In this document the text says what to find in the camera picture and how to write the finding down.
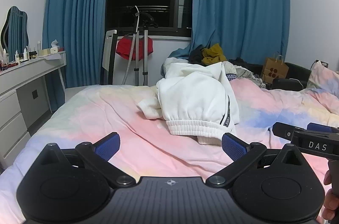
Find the person's right hand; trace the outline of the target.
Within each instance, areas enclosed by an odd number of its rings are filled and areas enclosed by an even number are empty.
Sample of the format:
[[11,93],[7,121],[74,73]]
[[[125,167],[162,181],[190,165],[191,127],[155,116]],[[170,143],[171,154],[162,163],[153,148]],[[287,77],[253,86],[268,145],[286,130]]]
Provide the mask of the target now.
[[336,215],[336,209],[338,209],[338,197],[330,189],[325,195],[322,216],[318,217],[317,221],[319,223],[324,223],[324,220],[331,221]]

